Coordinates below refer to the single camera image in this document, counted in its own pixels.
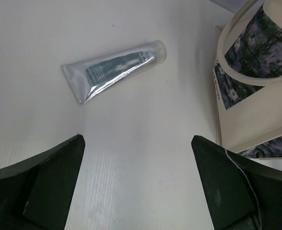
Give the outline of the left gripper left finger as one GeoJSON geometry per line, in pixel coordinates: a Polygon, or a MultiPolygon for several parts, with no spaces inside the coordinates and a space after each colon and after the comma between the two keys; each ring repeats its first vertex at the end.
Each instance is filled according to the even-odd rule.
{"type": "Polygon", "coordinates": [[[84,149],[77,134],[0,169],[0,230],[63,230],[84,149]]]}

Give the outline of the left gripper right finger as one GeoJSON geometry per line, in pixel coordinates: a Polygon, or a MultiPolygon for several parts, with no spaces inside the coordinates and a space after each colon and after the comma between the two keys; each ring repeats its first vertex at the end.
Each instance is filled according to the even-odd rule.
{"type": "Polygon", "coordinates": [[[191,142],[216,230],[282,230],[282,171],[202,136],[191,142]]]}

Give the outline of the cream canvas tote bag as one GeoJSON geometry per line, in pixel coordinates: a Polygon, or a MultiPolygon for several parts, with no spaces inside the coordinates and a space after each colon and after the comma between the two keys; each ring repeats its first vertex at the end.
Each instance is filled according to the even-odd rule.
{"type": "Polygon", "coordinates": [[[221,30],[213,78],[221,145],[282,158],[282,0],[248,0],[221,30]]]}

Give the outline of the silver squeeze tube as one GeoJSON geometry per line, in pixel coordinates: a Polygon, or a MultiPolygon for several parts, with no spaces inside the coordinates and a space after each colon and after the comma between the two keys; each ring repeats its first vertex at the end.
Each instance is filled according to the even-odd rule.
{"type": "Polygon", "coordinates": [[[112,87],[121,80],[166,60],[164,43],[155,40],[144,45],[61,66],[79,104],[112,87]]]}

